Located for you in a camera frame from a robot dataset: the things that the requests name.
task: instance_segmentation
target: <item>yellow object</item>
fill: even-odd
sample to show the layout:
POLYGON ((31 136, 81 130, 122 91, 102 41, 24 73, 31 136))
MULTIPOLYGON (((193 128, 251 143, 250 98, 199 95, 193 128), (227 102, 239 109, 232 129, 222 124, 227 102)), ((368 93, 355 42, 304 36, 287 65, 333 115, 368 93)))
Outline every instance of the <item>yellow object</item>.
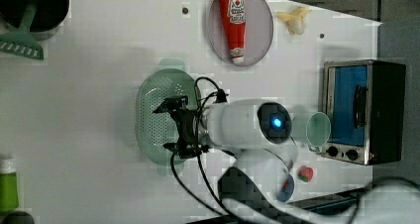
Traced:
POLYGON ((276 16, 286 23, 290 35, 302 35, 306 27, 303 19, 311 11, 310 9, 299 7, 288 14, 279 12, 276 16))

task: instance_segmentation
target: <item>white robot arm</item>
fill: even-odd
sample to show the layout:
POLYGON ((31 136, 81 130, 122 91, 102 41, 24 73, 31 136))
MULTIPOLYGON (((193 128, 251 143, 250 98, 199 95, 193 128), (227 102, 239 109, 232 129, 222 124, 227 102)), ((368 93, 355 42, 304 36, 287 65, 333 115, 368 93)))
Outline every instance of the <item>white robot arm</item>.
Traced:
MULTIPOLYGON (((419 190, 399 179, 381 182, 357 205, 335 216, 278 201, 277 193, 297 158, 290 117, 278 103, 255 99, 212 104, 192 124, 198 122, 198 131, 180 137, 191 141, 187 134, 199 134, 201 145, 235 155, 234 165, 218 180, 218 191, 225 210, 241 219, 281 224, 418 223, 420 219, 419 190)), ((185 124, 177 122, 178 132, 193 129, 185 124)))

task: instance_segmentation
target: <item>oven knob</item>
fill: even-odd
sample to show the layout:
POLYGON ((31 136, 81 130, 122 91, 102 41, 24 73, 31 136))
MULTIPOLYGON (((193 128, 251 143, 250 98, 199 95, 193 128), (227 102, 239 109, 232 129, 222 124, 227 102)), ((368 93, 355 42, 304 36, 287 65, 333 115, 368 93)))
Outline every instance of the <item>oven knob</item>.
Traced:
POLYGON ((355 161, 358 159, 358 152, 355 150, 349 150, 346 152, 346 156, 349 158, 350 161, 355 161))
POLYGON ((327 153, 330 155, 330 157, 335 157, 339 153, 339 150, 336 147, 330 147, 327 150, 327 153))

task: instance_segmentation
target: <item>oven door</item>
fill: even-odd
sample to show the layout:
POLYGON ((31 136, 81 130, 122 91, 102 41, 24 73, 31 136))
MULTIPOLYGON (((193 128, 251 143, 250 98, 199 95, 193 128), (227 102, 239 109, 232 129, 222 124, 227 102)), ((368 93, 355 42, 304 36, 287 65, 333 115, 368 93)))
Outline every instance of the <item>oven door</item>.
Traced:
POLYGON ((328 76, 327 115, 332 125, 329 142, 363 147, 366 143, 368 67, 329 67, 328 76))

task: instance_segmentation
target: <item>blue light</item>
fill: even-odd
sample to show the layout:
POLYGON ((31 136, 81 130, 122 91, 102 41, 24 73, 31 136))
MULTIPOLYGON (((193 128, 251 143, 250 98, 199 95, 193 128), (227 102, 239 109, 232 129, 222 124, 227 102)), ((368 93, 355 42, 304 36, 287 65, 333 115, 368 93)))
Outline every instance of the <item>blue light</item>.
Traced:
POLYGON ((273 124, 275 127, 281 127, 281 121, 280 121, 280 119, 278 119, 278 118, 274 119, 274 120, 272 121, 272 124, 273 124))

